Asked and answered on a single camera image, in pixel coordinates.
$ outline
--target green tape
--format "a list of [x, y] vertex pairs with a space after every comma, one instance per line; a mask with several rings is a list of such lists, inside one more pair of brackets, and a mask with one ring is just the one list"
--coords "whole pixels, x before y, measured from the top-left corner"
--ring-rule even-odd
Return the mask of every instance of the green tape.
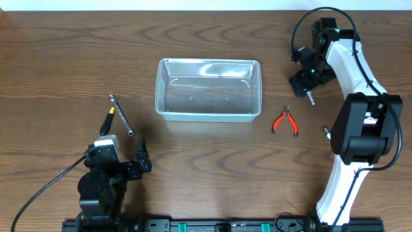
[[270, 232], [270, 225], [268, 223], [262, 223], [262, 232]]
[[186, 231], [187, 231], [187, 224], [186, 223], [179, 223], [178, 232], [186, 232]]

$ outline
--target metal wrench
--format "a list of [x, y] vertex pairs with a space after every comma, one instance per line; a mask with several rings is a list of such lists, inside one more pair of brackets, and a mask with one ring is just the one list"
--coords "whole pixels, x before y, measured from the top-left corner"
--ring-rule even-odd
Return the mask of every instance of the metal wrench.
[[134, 136], [135, 132], [133, 131], [133, 129], [130, 127], [129, 123], [127, 122], [127, 119], [124, 116], [124, 114], [122, 112], [122, 109], [120, 109], [120, 106], [117, 103], [117, 99], [116, 99], [116, 96], [114, 94], [109, 94], [109, 100], [115, 106], [115, 109], [116, 109], [117, 113], [120, 115], [120, 118], [122, 118], [124, 126], [126, 126], [127, 133], [129, 134], [129, 136]]

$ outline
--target screw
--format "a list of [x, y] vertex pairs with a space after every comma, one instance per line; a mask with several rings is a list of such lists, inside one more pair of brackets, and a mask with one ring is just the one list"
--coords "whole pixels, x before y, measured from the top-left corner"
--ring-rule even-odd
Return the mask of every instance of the screw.
[[326, 135], [326, 138], [330, 140], [330, 130], [329, 128], [323, 128], [324, 134]]
[[312, 103], [312, 106], [315, 105], [315, 100], [314, 100], [314, 97], [312, 95], [312, 91], [307, 91], [306, 94], [308, 95], [310, 103]]

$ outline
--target red plier handle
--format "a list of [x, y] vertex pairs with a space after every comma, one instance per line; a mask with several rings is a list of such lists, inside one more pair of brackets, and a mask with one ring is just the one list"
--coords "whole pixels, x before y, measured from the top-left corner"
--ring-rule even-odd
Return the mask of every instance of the red plier handle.
[[291, 123], [292, 127], [294, 128], [294, 136], [297, 137], [298, 136], [298, 132], [299, 129], [297, 127], [297, 124], [295, 122], [295, 120], [292, 118], [290, 112], [289, 112], [289, 106], [285, 107], [285, 110], [282, 111], [282, 113], [280, 114], [280, 116], [273, 122], [272, 125], [272, 133], [276, 133], [277, 130], [277, 125], [279, 125], [279, 123], [285, 118], [287, 117], [289, 119], [289, 122]]

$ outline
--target plastic container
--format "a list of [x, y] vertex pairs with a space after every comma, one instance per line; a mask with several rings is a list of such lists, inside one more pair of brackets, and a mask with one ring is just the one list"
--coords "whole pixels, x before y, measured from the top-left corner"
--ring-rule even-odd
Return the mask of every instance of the plastic container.
[[162, 59], [156, 111], [168, 121], [252, 122], [261, 112], [257, 61]]

